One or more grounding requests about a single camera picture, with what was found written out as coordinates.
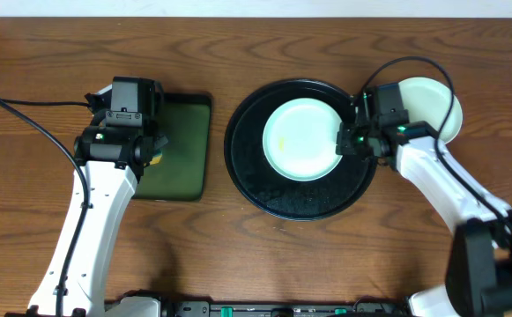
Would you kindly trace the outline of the green and yellow sponge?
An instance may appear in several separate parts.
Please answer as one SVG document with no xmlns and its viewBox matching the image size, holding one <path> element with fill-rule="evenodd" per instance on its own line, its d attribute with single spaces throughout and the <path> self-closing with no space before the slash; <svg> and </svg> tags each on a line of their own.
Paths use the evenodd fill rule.
<svg viewBox="0 0 512 317">
<path fill-rule="evenodd" d="M 163 158 L 163 154 L 161 151 L 156 151 L 153 156 L 152 156 L 152 159 L 150 160 L 149 164 L 150 165 L 157 165 Z"/>
</svg>

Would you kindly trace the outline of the mint green plate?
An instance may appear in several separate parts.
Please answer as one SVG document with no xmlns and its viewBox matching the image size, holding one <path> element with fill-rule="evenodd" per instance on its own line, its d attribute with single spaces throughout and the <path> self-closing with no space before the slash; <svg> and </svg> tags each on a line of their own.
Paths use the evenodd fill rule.
<svg viewBox="0 0 512 317">
<path fill-rule="evenodd" d="M 427 122 L 434 129 L 440 128 L 449 110 L 449 88 L 428 77 L 409 77 L 398 83 L 404 109 L 410 122 Z M 450 143 L 460 132 L 463 124 L 463 109 L 454 96 L 454 105 L 441 133 L 444 143 Z"/>
<path fill-rule="evenodd" d="M 298 98 L 279 106 L 263 128 L 263 153 L 271 167 L 292 181 L 314 181 L 339 164 L 341 118 L 327 103 Z"/>
</svg>

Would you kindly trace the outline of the mint green plate front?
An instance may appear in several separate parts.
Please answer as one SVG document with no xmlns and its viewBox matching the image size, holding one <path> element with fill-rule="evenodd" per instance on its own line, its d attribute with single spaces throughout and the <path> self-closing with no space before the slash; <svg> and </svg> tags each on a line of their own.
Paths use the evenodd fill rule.
<svg viewBox="0 0 512 317">
<path fill-rule="evenodd" d="M 298 98 L 279 106 L 263 128 L 263 153 L 271 167 L 292 181 L 314 181 L 339 164 L 341 118 L 327 103 Z"/>
</svg>

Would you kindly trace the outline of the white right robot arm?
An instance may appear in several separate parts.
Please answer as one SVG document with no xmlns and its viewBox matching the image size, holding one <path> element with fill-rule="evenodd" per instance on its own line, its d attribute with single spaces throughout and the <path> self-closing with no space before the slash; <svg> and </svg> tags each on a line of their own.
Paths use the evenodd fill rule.
<svg viewBox="0 0 512 317">
<path fill-rule="evenodd" d="M 445 282 L 410 296 L 417 316 L 502 316 L 512 311 L 512 208 L 449 153 L 453 89 L 427 80 L 366 89 L 352 100 L 354 122 L 338 132 L 337 153 L 385 159 L 430 202 L 453 236 Z"/>
</svg>

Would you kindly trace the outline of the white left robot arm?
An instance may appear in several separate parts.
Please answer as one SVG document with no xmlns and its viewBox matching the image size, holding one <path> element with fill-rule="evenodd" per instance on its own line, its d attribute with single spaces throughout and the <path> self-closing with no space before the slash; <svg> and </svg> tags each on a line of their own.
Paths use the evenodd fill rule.
<svg viewBox="0 0 512 317">
<path fill-rule="evenodd" d="M 92 121 L 74 143 L 70 207 L 27 316 L 105 316 L 105 287 L 122 216 L 145 169 L 162 160 L 160 82 L 114 77 L 87 94 Z"/>
</svg>

